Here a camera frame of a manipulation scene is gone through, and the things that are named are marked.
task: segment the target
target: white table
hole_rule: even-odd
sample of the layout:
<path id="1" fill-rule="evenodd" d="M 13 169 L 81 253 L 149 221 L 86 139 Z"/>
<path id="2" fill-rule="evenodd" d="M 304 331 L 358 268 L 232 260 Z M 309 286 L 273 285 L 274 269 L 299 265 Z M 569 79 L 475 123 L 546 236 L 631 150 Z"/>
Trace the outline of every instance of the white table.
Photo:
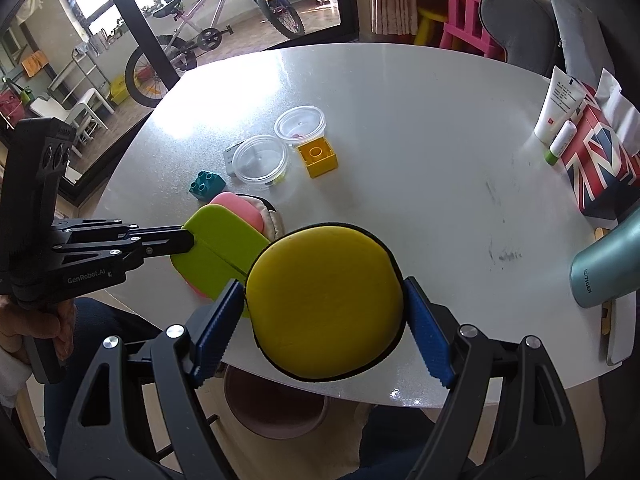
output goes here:
<path id="1" fill-rule="evenodd" d="M 198 67 L 172 89 L 133 141 L 95 212 L 142 227 L 182 224 L 199 204 L 200 170 L 226 176 L 223 150 L 273 132 L 284 110 L 314 104 L 339 168 L 314 180 L 293 156 L 258 194 L 286 228 L 351 222 L 379 237 L 431 301 L 491 338 L 539 336 L 565 387 L 611 370 L 598 353 L 600 309 L 577 306 L 575 254 L 593 242 L 561 165 L 531 136 L 548 82 L 459 52 L 392 44 L 330 44 L 249 54 Z M 168 258 L 150 258 L 110 292 L 161 328 L 203 300 Z M 306 384 L 271 367 L 242 319 L 224 360 L 305 390 L 398 406 L 446 397 L 407 329 L 381 364 L 346 380 Z M 488 401 L 496 401 L 492 384 Z"/>

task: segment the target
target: union jack tissue box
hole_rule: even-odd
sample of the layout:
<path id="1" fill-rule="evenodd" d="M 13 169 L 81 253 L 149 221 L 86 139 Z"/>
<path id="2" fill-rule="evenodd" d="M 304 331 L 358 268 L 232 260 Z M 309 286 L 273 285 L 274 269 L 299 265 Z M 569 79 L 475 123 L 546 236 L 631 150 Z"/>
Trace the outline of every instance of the union jack tissue box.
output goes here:
<path id="1" fill-rule="evenodd" d="M 640 198 L 640 157 L 626 152 L 590 95 L 585 102 L 562 163 L 582 214 L 615 220 Z"/>

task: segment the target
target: bicycle seat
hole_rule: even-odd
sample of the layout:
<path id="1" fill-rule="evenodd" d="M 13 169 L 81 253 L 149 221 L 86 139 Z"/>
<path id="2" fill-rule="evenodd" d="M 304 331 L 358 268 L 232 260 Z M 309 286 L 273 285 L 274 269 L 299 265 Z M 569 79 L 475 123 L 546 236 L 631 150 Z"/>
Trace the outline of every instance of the bicycle seat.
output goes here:
<path id="1" fill-rule="evenodd" d="M 171 0 L 164 7 L 160 7 L 158 10 L 156 10 L 156 12 L 153 13 L 153 17 L 164 18 L 165 16 L 172 14 L 181 1 L 183 0 Z"/>

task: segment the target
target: bicycle wheel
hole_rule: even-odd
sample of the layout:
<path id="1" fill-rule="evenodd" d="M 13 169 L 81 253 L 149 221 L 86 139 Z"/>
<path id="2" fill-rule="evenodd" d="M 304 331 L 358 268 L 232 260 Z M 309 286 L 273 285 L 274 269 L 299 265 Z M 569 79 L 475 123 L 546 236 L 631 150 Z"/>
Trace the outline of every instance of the bicycle wheel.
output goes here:
<path id="1" fill-rule="evenodd" d="M 168 45 L 171 38 L 168 34 L 156 37 L 162 47 Z M 185 49 L 186 45 L 186 41 L 175 38 L 174 43 L 166 53 L 178 75 L 182 75 L 187 70 L 196 68 L 198 65 L 193 50 L 188 50 L 184 54 L 180 51 Z M 156 70 L 151 66 L 144 52 L 142 52 L 141 47 L 134 50 L 129 61 L 127 61 L 127 66 L 124 69 L 124 82 L 133 100 L 149 108 L 158 106 L 158 103 L 168 92 L 166 86 L 158 77 Z"/>
<path id="2" fill-rule="evenodd" d="M 305 26 L 296 9 L 287 1 L 284 6 L 279 0 L 255 0 L 267 20 L 278 32 L 290 40 L 305 35 Z"/>

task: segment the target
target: yellow lego brick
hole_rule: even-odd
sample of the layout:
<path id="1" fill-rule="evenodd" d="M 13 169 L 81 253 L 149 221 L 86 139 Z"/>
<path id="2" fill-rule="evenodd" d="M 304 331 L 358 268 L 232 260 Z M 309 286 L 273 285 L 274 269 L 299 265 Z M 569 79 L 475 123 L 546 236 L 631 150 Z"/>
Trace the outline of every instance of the yellow lego brick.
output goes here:
<path id="1" fill-rule="evenodd" d="M 322 175 L 338 167 L 338 158 L 324 137 L 310 140 L 298 146 L 298 151 L 305 161 L 306 170 L 311 178 Z"/>

